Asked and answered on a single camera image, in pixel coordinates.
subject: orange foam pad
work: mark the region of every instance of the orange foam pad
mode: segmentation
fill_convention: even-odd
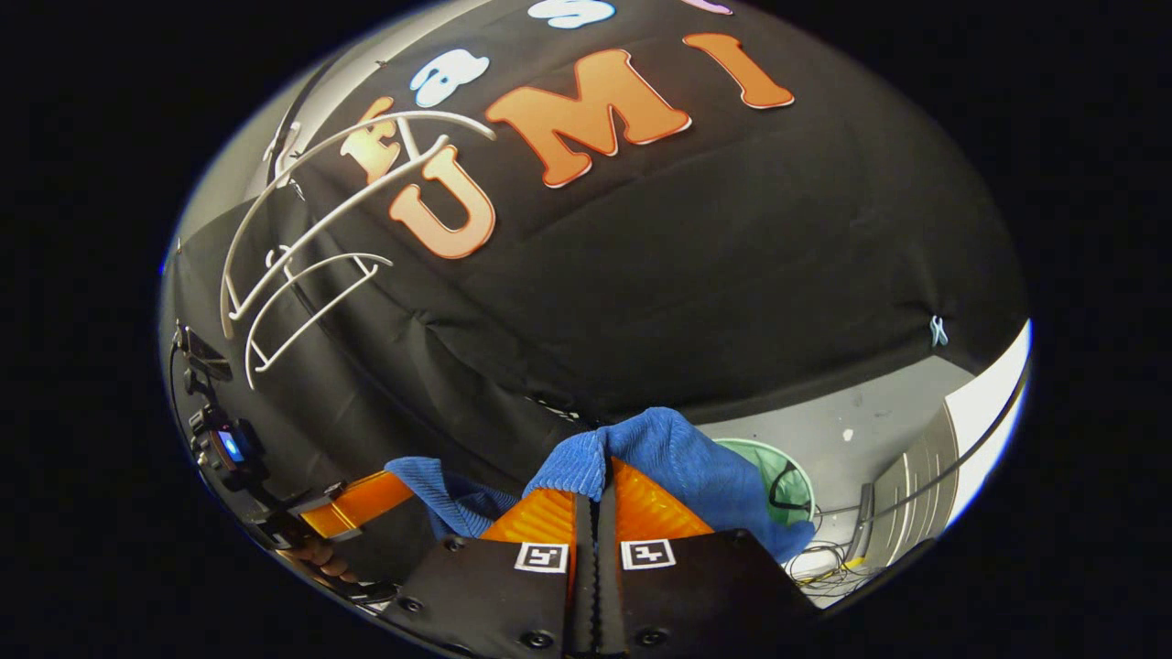
[[[570,545],[570,583],[566,592],[568,598],[573,593],[578,557],[574,517],[577,516],[573,492],[538,488],[502,515],[481,535],[481,539]]]
[[[314,531],[332,538],[356,529],[414,496],[398,476],[380,471],[352,483],[331,503],[301,514]]]
[[[622,541],[674,539],[713,532],[711,526],[659,483],[611,458],[615,487],[615,536]]]

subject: letter m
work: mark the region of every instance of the letter m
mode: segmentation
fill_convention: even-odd
[[[619,113],[631,144],[649,144],[691,125],[683,110],[667,104],[631,68],[631,54],[612,49],[587,55],[574,64],[578,98],[519,87],[497,98],[484,113],[489,121],[513,127],[545,165],[541,179],[561,188],[591,168],[586,154],[571,151],[563,137],[606,155],[619,152],[614,116]]]

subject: white wall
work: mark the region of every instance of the white wall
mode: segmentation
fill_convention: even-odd
[[[993,366],[972,382],[945,396],[945,409],[948,412],[948,419],[956,436],[958,455],[963,456],[973,448],[1009,400],[1018,375],[1026,368],[1031,338],[1033,325],[1027,322],[1014,344]],[[984,484],[986,476],[1004,451],[1024,400],[1026,393],[1023,392],[1006,419],[989,436],[989,440],[958,470],[956,498],[953,502],[947,525],[950,525],[956,517],[965,512],[973,497],[980,491],[981,485]]]

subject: hand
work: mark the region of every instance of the hand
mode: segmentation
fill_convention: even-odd
[[[356,584],[359,578],[347,568],[349,565],[341,556],[334,556],[334,548],[318,538],[306,539],[304,546],[297,550],[277,550],[289,561],[308,561],[318,566],[322,573],[338,577],[346,583]]]

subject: finger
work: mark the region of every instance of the finger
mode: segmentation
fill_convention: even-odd
[[[291,558],[297,558],[297,559],[300,559],[300,561],[309,561],[311,558],[313,558],[313,555],[320,548],[321,548],[321,543],[318,541],[318,538],[311,536],[311,537],[308,537],[308,538],[305,539],[305,544],[304,545],[299,546],[297,549],[282,550],[281,555],[282,556],[288,556]]]
[[[322,565],[321,566],[321,571],[323,573],[326,573],[326,575],[329,575],[331,577],[338,577],[342,572],[345,572],[347,568],[349,568],[349,564],[346,563],[346,559],[341,558],[341,557],[336,557],[333,561],[331,561],[329,563],[326,563],[325,565]]]
[[[328,544],[320,544],[318,549],[313,552],[309,562],[314,565],[325,565],[334,556],[334,548]]]

